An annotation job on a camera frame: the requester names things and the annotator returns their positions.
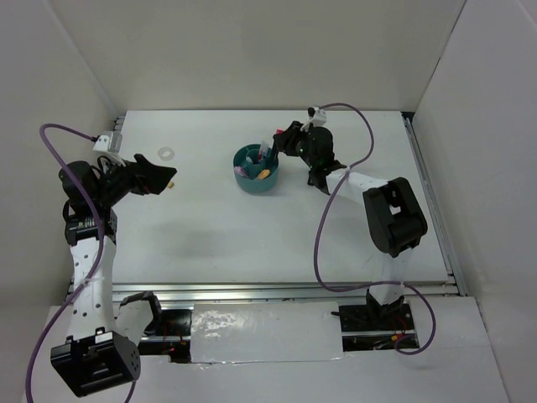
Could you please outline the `black pink highlighter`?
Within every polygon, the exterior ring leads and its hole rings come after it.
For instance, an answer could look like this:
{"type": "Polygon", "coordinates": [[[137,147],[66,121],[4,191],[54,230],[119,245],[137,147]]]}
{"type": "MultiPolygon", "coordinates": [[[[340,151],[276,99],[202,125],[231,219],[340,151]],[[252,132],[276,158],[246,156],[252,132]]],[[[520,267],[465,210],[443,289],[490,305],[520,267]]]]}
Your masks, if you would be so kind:
{"type": "Polygon", "coordinates": [[[271,152],[270,156],[268,157],[268,161],[270,164],[273,164],[276,159],[278,158],[279,154],[279,134],[276,133],[273,135],[273,144],[271,146],[271,152]]]}

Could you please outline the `clear tape roll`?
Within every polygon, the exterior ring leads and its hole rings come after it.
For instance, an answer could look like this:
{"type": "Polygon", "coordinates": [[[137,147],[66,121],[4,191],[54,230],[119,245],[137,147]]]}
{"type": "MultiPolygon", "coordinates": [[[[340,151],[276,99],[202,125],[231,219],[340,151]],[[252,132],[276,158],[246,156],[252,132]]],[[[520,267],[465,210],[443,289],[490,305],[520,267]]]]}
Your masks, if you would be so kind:
{"type": "Polygon", "coordinates": [[[162,147],[158,150],[158,156],[162,161],[170,161],[175,157],[175,152],[170,147],[162,147]]]}

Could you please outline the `orange highlighter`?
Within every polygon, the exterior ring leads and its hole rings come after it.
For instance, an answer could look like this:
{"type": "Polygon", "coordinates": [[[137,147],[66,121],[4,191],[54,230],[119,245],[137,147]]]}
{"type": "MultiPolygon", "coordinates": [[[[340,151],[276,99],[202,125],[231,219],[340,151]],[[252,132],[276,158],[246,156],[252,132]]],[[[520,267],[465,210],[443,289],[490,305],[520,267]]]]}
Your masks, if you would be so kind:
{"type": "Polygon", "coordinates": [[[264,180],[270,175],[270,170],[262,170],[256,177],[256,180],[264,180]]]}

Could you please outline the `purple pink highlighter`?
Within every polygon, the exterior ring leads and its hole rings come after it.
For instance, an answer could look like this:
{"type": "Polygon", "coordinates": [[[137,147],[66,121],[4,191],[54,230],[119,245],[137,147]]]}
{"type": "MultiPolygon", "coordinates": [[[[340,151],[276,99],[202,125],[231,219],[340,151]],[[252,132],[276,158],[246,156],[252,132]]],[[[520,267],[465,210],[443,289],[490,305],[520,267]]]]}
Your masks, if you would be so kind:
{"type": "Polygon", "coordinates": [[[243,176],[243,177],[248,177],[247,172],[246,172],[242,167],[240,167],[240,166],[236,166],[236,167],[234,168],[234,170],[235,170],[235,172],[236,172],[238,175],[243,176]]]}

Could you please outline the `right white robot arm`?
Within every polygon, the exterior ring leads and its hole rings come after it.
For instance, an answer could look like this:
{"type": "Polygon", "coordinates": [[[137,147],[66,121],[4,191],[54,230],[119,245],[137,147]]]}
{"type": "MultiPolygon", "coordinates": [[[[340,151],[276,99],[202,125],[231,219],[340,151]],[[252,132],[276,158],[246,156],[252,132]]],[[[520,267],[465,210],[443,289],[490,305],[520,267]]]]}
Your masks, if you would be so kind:
{"type": "Polygon", "coordinates": [[[300,158],[309,168],[308,184],[329,196],[315,234],[313,267],[318,283],[334,293],[358,290],[355,286],[330,286],[321,278],[319,252],[322,230],[336,196],[363,205],[368,233],[383,254],[381,280],[365,288],[366,318],[370,326],[384,329],[394,321],[404,303],[400,279],[409,265],[413,249],[428,232],[428,224],[408,180],[380,180],[352,171],[339,162],[333,151],[333,135],[322,126],[292,122],[273,136],[271,158],[279,154],[300,158]]]}

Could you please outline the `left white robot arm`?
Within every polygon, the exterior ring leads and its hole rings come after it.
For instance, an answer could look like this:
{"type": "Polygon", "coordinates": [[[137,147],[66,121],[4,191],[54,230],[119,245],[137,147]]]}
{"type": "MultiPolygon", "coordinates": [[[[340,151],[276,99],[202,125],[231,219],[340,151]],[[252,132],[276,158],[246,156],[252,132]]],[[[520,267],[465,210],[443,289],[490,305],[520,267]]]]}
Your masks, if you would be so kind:
{"type": "Polygon", "coordinates": [[[162,331],[166,315],[158,297],[142,291],[112,303],[112,269],[117,253],[114,206],[129,194],[162,193],[176,175],[143,155],[94,168],[78,160],[59,173],[68,197],[65,239],[74,265],[70,325],[65,341],[50,350],[50,362],[77,397],[134,383],[141,375],[138,344],[162,331]]]}

